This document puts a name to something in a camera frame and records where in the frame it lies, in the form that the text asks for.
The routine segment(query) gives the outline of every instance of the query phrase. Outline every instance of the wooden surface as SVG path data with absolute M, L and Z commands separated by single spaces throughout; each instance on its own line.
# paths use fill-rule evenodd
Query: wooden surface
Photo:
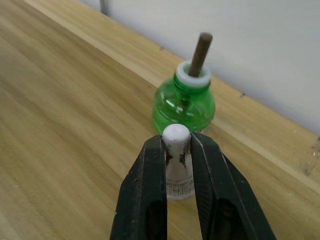
M 106 240 L 181 58 L 73 0 L 0 0 L 0 240 Z M 210 136 L 280 240 L 320 239 L 317 135 L 212 77 Z M 168 238 L 201 239 L 194 198 Z

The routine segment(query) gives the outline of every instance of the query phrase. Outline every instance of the wooden rod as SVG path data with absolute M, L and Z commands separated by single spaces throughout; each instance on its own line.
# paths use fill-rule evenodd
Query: wooden rod
M 196 45 L 190 70 L 189 70 L 189 76 L 197 78 L 199 77 L 201 68 L 204 64 L 204 61 L 206 59 L 210 44 L 212 42 L 212 35 L 208 32 L 202 32 L 200 33 L 198 43 Z

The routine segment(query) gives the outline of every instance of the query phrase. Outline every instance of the white wall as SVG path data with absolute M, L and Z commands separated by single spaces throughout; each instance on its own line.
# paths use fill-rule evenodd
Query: white wall
M 100 11 L 101 7 L 100 7 L 100 0 L 80 0 L 81 2 L 89 5 L 90 7 Z
M 320 134 L 319 0 L 105 0 L 107 14 Z

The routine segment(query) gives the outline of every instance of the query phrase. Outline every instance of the white cylindrical object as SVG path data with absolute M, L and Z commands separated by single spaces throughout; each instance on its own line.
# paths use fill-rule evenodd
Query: white cylindrical object
M 166 191 L 170 199 L 181 200 L 195 193 L 190 139 L 189 130 L 182 124 L 171 124 L 163 130 Z
M 211 81 L 210 69 L 203 65 L 198 77 L 189 76 L 191 60 L 184 61 L 178 65 L 175 74 L 180 82 L 192 88 L 203 88 Z

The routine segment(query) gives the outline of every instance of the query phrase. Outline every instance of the bottle cap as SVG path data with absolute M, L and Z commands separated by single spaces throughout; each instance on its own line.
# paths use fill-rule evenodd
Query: bottle cap
M 203 65 L 199 77 L 189 76 L 191 60 L 184 61 L 178 65 L 175 75 L 179 81 L 192 88 L 203 88 L 210 84 L 211 73 L 207 66 Z

